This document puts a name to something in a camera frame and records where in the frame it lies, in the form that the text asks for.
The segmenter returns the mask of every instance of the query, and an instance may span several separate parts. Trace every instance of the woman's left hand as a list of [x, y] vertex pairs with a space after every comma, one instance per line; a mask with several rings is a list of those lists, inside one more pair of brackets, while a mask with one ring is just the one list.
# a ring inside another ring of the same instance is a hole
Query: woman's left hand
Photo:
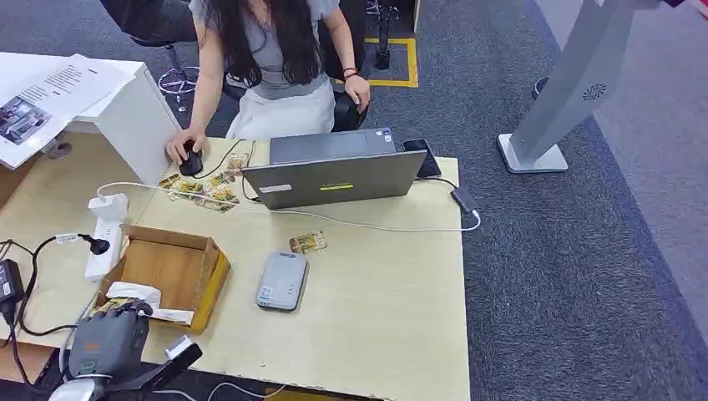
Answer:
[[359, 107], [359, 113], [364, 111], [369, 106], [369, 100], [372, 97], [372, 89], [369, 86], [369, 82], [359, 75], [352, 75], [347, 78], [344, 83], [344, 90], [351, 96], [354, 100], [354, 104]]

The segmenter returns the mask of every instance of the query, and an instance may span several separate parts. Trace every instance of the white cable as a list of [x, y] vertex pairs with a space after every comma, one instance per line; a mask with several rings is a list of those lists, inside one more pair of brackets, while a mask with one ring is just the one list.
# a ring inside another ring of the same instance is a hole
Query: white cable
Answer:
[[[273, 396], [277, 395], [279, 392], [283, 391], [283, 389], [287, 386], [287, 384], [283, 384], [280, 388], [278, 388], [278, 389], [277, 389], [276, 391], [274, 391], [273, 393], [270, 393], [270, 394], [267, 394], [267, 395], [260, 395], [260, 394], [252, 393], [252, 392], [246, 390], [245, 388], [241, 388], [241, 387], [239, 387], [239, 386], [237, 386], [237, 385], [235, 385], [235, 384], [233, 384], [233, 383], [223, 382], [223, 383], [217, 384], [216, 387], [214, 387], [214, 388], [211, 390], [211, 393], [209, 393], [209, 397], [206, 399], [206, 401], [211, 401], [211, 399], [214, 397], [214, 393], [216, 393], [216, 390], [218, 390], [221, 386], [233, 387], [233, 388], [235, 388], [235, 389], [241, 391], [242, 393], [246, 393], [246, 394], [250, 395], [251, 397], [266, 399], [266, 398], [273, 397]], [[187, 398], [189, 401], [197, 401], [196, 399], [192, 398], [192, 396], [190, 396], [189, 394], [185, 393], [184, 391], [179, 391], [179, 390], [156, 390], [156, 391], [154, 391], [153, 393], [157, 393], [157, 394], [179, 394], [179, 395], [181, 395], [182, 397]]]
[[[121, 182], [112, 182], [110, 184], [102, 185], [96, 190], [96, 196], [99, 198], [104, 198], [105, 195], [101, 193], [102, 190], [105, 190], [106, 188], [109, 188], [111, 186], [116, 186], [116, 185], [133, 185], [133, 186], [139, 186], [142, 188], [150, 188], [153, 190], [162, 190], [164, 192], [169, 192], [171, 194], [179, 194], [179, 195], [186, 195], [186, 196], [193, 196], [197, 197], [200, 199], [204, 199], [207, 201], [213, 201], [217, 203], [221, 203], [224, 205], [230, 205], [230, 206], [238, 206], [242, 209], [245, 209], [247, 211], [256, 211], [256, 212], [261, 212], [257, 209], [251, 209], [248, 206], [243, 206], [240, 203], [235, 203], [235, 202], [229, 202], [227, 200], [218, 200], [211, 198], [209, 196], [205, 195], [197, 195], [197, 194], [190, 194], [189, 192], [180, 192], [178, 190], [168, 190], [166, 188], [162, 188], [159, 186], [152, 186], [152, 185], [146, 185], [146, 184], [139, 184], [137, 182], [126, 182], [126, 181], [121, 181]], [[365, 224], [365, 223], [352, 223], [350, 221], [339, 221], [337, 219], [333, 219], [328, 216], [323, 216], [323, 215], [317, 215], [316, 213], [310, 213], [308, 211], [291, 211], [288, 209], [281, 209], [278, 211], [271, 211], [271, 213], [277, 213], [277, 214], [282, 214], [282, 215], [301, 215], [301, 216], [309, 216], [309, 217], [315, 217], [317, 219], [322, 219], [322, 220], [327, 220], [331, 221], [336, 224], [341, 224], [344, 226], [355, 226], [355, 227], [364, 227], [364, 228], [371, 228], [373, 230], [380, 230], [380, 231], [392, 231], [392, 232], [465, 232], [465, 231], [473, 231], [477, 230], [479, 226], [482, 224], [482, 219], [479, 217], [479, 213], [477, 211], [472, 211], [472, 214], [474, 215], [475, 218], [477, 218], [477, 224], [475, 224], [472, 227], [464, 227], [464, 228], [420, 228], [420, 229], [415, 229], [415, 228], [391, 228], [391, 227], [381, 227], [381, 226], [374, 226], [372, 224]]]
[[[96, 292], [94, 293], [94, 295], [91, 297], [90, 300], [88, 300], [88, 303], [86, 304], [86, 306], [83, 307], [83, 311], [81, 311], [81, 314], [78, 315], [78, 318], [76, 319], [76, 323], [75, 323], [75, 324], [76, 324], [77, 326], [78, 326], [78, 324], [81, 322], [81, 319], [83, 319], [83, 315], [86, 314], [86, 311], [88, 311], [88, 309], [89, 309], [89, 308], [91, 307], [91, 305], [94, 303], [94, 299], [96, 299], [96, 297], [99, 295], [99, 291], [100, 291], [100, 289], [99, 289], [99, 288], [96, 288]], [[72, 336], [73, 332], [75, 332], [75, 331], [76, 331], [75, 328], [72, 328], [72, 329], [70, 329], [70, 330], [68, 331], [66, 340], [64, 340], [64, 344], [63, 344], [62, 347], [59, 349], [59, 374], [61, 374], [61, 372], [64, 371], [64, 353], [66, 353], [66, 349], [68, 348], [68, 344], [69, 344], [69, 342], [71, 341], [71, 336]], [[62, 378], [62, 380], [66, 383], [66, 382], [67, 382], [66, 376], [64, 376], [64, 377]]]
[[266, 398], [273, 397], [273, 396], [277, 395], [279, 392], [283, 391], [283, 389], [285, 389], [285, 387], [287, 387], [287, 384], [283, 384], [280, 388], [278, 388], [278, 389], [277, 389], [276, 391], [274, 391], [273, 393], [270, 393], [270, 394], [268, 394], [268, 395], [260, 395], [260, 394], [252, 393], [252, 392], [246, 390], [245, 388], [241, 388], [241, 387], [239, 387], [239, 386], [237, 386], [237, 385], [235, 385], [235, 384], [233, 384], [233, 383], [223, 382], [223, 383], [217, 384], [216, 387], [214, 387], [214, 389], [211, 390], [211, 393], [209, 393], [209, 397], [206, 399], [206, 401], [211, 401], [211, 398], [214, 397], [214, 393], [216, 393], [216, 390], [218, 390], [219, 387], [221, 387], [221, 386], [232, 387], [232, 388], [235, 388], [235, 389], [241, 391], [242, 393], [246, 393], [246, 394], [248, 394], [248, 395], [250, 395], [250, 396], [252, 396], [252, 397], [266, 399]]

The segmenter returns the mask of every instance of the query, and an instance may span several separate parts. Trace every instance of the gray portable hard drive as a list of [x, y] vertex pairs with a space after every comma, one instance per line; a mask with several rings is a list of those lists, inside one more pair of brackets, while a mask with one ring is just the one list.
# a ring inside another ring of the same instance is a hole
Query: gray portable hard drive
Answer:
[[265, 262], [255, 303], [259, 307], [271, 307], [292, 311], [297, 307], [300, 291], [305, 281], [307, 259], [304, 255], [290, 252], [271, 252]]

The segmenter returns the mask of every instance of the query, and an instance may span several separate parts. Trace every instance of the black cable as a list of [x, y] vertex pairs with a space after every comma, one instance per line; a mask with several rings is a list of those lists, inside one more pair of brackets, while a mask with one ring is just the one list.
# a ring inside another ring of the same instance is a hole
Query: black cable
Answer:
[[33, 393], [37, 394], [48, 394], [47, 391], [40, 390], [39, 388], [34, 387], [34, 384], [29, 382], [29, 378], [27, 377], [27, 372], [24, 370], [24, 366], [22, 365], [22, 361], [20, 361], [20, 356], [18, 354], [18, 338], [15, 335], [14, 330], [10, 331], [10, 342], [13, 345], [13, 358], [15, 359], [15, 364], [18, 366], [18, 370], [20, 371], [20, 375], [23, 377], [23, 381], [25, 384], [27, 384], [27, 387], [32, 390]]
[[[250, 143], [250, 153], [248, 154], [248, 159], [245, 161], [245, 167], [248, 167], [250, 165], [250, 158], [253, 157], [253, 152], [255, 150], [255, 141], [252, 141]], [[243, 174], [241, 174], [241, 192], [243, 192], [244, 197], [255, 203], [261, 203], [260, 198], [256, 196], [255, 198], [250, 198], [246, 193], [245, 193], [245, 178], [243, 177]]]
[[42, 336], [49, 335], [53, 332], [57, 332], [59, 330], [77, 327], [75, 324], [64, 324], [62, 326], [50, 328], [49, 330], [44, 331], [44, 332], [35, 332], [34, 330], [30, 330], [29, 328], [27, 328], [27, 326], [24, 324], [24, 311], [25, 311], [25, 308], [27, 307], [27, 303], [29, 302], [29, 298], [32, 295], [32, 291], [34, 290], [34, 284], [37, 281], [37, 270], [38, 270], [37, 269], [37, 258], [39, 256], [39, 252], [47, 244], [53, 242], [56, 239], [57, 239], [56, 236], [48, 238], [48, 239], [44, 240], [44, 242], [39, 244], [39, 246], [37, 247], [37, 249], [34, 252], [30, 252], [32, 254], [32, 275], [29, 277], [29, 282], [27, 284], [27, 287], [24, 290], [24, 299], [22, 300], [22, 303], [20, 304], [17, 320], [18, 320], [22, 330], [24, 330], [27, 334], [31, 334], [35, 337], [42, 337]]
[[[0, 261], [7, 255], [7, 253], [10, 251], [10, 249], [12, 249], [13, 246], [16, 246], [16, 247], [22, 249], [23, 251], [27, 252], [30, 256], [34, 256], [34, 253], [32, 251], [30, 251], [27, 247], [23, 246], [22, 244], [18, 244], [17, 242], [15, 242], [13, 240], [2, 241], [2, 242], [0, 242], [0, 246], [2, 246], [2, 247], [0, 247]], [[13, 320], [14, 320], [14, 322], [13, 322], [13, 324], [10, 325], [11, 326], [10, 330], [12, 330], [14, 332], [17, 329], [18, 321], [17, 321], [17, 319], [13, 319]], [[8, 334], [8, 337], [5, 338], [5, 341], [3, 341], [3, 345], [0, 346], [0, 349], [5, 348], [10, 343], [10, 337], [11, 337], [10, 334]]]
[[453, 188], [457, 189], [458, 186], [454, 185], [452, 181], [445, 180], [444, 178], [438, 178], [438, 177], [418, 177], [416, 178], [416, 181], [441, 181], [441, 182], [447, 182], [449, 185], [452, 185]]
[[221, 161], [219, 162], [219, 164], [218, 164], [212, 171], [210, 171], [210, 172], [208, 172], [208, 173], [206, 173], [206, 174], [204, 174], [204, 175], [202, 175], [202, 176], [199, 176], [199, 177], [197, 177], [197, 176], [195, 175], [195, 178], [196, 178], [197, 180], [201, 180], [202, 178], [206, 178], [206, 177], [208, 177], [208, 176], [214, 174], [214, 172], [217, 171], [217, 170], [221, 167], [221, 165], [224, 164], [224, 160], [226, 160], [226, 157], [231, 153], [231, 151], [232, 151], [239, 143], [241, 143], [242, 141], [243, 141], [243, 140], [237, 140], [236, 143], [233, 144], [233, 145], [229, 148], [228, 151], [226, 151], [226, 154], [224, 155], [224, 157], [221, 158]]

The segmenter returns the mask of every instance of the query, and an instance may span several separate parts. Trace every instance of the white power strip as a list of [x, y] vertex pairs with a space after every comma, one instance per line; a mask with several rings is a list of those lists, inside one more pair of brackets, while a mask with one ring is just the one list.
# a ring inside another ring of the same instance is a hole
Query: white power strip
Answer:
[[123, 231], [120, 225], [128, 216], [128, 196], [116, 194], [104, 196], [103, 199], [93, 198], [88, 203], [88, 208], [98, 217], [93, 237], [106, 240], [110, 244], [108, 251], [101, 255], [88, 254], [84, 275], [87, 280], [97, 282], [118, 262], [123, 245]]

